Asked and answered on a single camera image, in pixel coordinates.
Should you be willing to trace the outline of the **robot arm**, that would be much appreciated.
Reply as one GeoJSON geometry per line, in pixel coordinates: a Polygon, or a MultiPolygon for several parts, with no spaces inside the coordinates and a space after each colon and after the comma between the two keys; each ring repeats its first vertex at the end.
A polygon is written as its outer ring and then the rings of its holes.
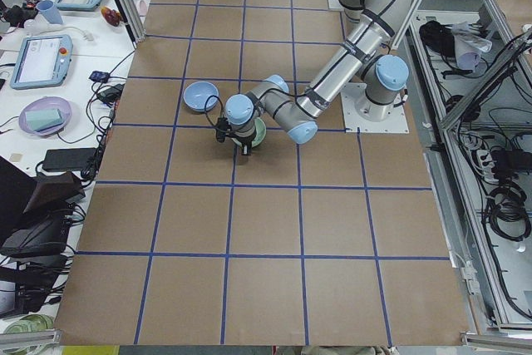
{"type": "Polygon", "coordinates": [[[376,61],[379,46],[393,39],[406,21],[411,0],[338,0],[345,12],[358,12],[358,22],[337,52],[299,95],[284,79],[272,75],[245,94],[231,96],[217,120],[216,139],[235,139],[243,155],[252,151],[255,121],[269,114],[297,144],[318,131],[317,118],[329,108],[342,87],[376,61]]]}

